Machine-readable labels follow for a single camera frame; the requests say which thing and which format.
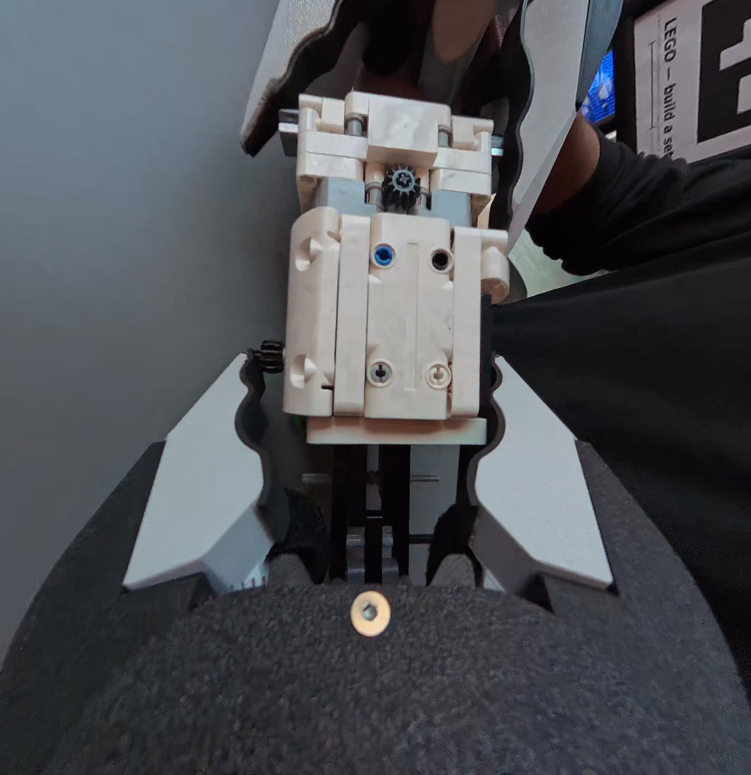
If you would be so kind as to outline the white lego truck model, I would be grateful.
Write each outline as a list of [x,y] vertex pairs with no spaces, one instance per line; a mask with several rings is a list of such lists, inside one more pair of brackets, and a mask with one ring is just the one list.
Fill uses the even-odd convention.
[[409,575],[415,446],[451,450],[451,493],[487,443],[484,318],[509,291],[508,236],[481,214],[502,153],[493,121],[446,104],[301,93],[277,129],[296,160],[283,410],[332,449],[329,548],[313,575],[385,584]]

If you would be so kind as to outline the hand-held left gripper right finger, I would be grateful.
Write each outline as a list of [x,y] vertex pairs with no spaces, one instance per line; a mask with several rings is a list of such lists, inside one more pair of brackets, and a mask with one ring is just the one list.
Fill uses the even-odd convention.
[[471,479],[485,584],[521,594],[541,575],[604,591],[613,575],[576,438],[502,356],[494,366],[497,434]]

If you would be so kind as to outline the blue screen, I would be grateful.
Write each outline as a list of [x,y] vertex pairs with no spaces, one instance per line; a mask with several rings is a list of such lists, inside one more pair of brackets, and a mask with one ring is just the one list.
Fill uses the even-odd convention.
[[594,126],[611,126],[616,108],[613,50],[608,50],[600,62],[588,94],[580,105],[583,118]]

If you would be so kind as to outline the person's right forearm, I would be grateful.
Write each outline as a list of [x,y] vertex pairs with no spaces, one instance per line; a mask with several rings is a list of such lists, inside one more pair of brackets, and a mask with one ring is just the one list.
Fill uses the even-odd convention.
[[687,163],[597,140],[600,155],[584,186],[559,207],[532,213],[526,225],[565,271],[751,258],[750,158]]

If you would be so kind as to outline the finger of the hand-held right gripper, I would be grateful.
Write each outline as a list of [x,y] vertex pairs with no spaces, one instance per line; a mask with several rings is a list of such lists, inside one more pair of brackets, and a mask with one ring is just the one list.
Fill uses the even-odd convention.
[[254,75],[241,147],[255,157],[279,129],[280,112],[331,71],[351,32],[377,11],[375,1],[281,1]]
[[524,12],[527,106],[516,121],[519,161],[507,227],[514,243],[584,102],[621,17],[622,1],[536,1]]

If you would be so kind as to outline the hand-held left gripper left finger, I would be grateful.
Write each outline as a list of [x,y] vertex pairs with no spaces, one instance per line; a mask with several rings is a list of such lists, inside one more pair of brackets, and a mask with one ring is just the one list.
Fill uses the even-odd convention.
[[239,354],[167,434],[123,587],[202,574],[214,593],[266,585],[268,475],[238,422],[258,397]]

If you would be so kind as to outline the white printed card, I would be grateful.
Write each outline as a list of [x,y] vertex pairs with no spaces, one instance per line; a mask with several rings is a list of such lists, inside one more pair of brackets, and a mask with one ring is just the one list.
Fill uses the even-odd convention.
[[624,2],[613,48],[618,140],[751,158],[751,1]]

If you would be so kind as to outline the person's right hand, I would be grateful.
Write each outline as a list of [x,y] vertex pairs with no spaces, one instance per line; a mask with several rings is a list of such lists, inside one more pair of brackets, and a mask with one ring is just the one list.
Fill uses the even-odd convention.
[[600,146],[600,133],[579,112],[537,198],[533,216],[555,211],[583,189],[599,163]]

